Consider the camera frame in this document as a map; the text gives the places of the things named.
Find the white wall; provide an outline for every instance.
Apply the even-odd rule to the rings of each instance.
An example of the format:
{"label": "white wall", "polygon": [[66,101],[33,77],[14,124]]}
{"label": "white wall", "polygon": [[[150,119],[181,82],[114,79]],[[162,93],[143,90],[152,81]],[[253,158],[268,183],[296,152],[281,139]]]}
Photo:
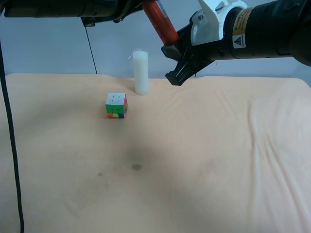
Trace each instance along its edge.
{"label": "white wall", "polygon": [[[266,0],[245,0],[248,6]],[[162,0],[176,29],[186,26],[200,6],[197,0]],[[88,28],[98,73],[121,77],[133,76],[128,60],[136,48],[150,53],[150,76],[164,77],[176,62],[167,59],[162,42],[143,12],[128,16],[123,22],[106,22]],[[94,73],[86,33],[79,18],[4,18],[0,20],[6,73]],[[198,76],[271,76],[308,77],[309,67],[293,58],[230,60],[214,62]]]}

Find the table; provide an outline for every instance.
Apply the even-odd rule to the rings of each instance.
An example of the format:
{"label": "table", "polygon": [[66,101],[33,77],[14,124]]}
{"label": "table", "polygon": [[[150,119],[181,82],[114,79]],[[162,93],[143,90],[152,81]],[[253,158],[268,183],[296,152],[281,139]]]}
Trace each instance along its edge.
{"label": "table", "polygon": [[[25,232],[311,231],[311,90],[299,79],[182,87],[107,75],[11,74]],[[125,92],[126,119],[108,119]],[[18,232],[0,100],[0,232]]]}

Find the robotic arm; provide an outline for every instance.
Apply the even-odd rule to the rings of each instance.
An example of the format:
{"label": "robotic arm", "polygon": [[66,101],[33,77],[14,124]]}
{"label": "robotic arm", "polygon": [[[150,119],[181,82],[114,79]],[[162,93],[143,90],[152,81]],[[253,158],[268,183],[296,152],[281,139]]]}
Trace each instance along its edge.
{"label": "robotic arm", "polygon": [[85,27],[121,22],[144,10],[177,61],[173,85],[215,60],[294,57],[311,66],[311,0],[277,0],[247,8],[241,0],[199,0],[202,7],[176,32],[159,0],[0,0],[6,17],[81,17]]}

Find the dark stain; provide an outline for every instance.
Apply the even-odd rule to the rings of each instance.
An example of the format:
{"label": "dark stain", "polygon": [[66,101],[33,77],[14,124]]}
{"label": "dark stain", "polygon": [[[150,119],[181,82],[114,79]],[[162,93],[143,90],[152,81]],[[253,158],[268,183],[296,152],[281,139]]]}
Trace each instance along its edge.
{"label": "dark stain", "polygon": [[132,165],[132,169],[133,169],[134,171],[140,171],[140,170],[142,169],[142,165],[140,165],[140,164],[134,164],[134,165]]}

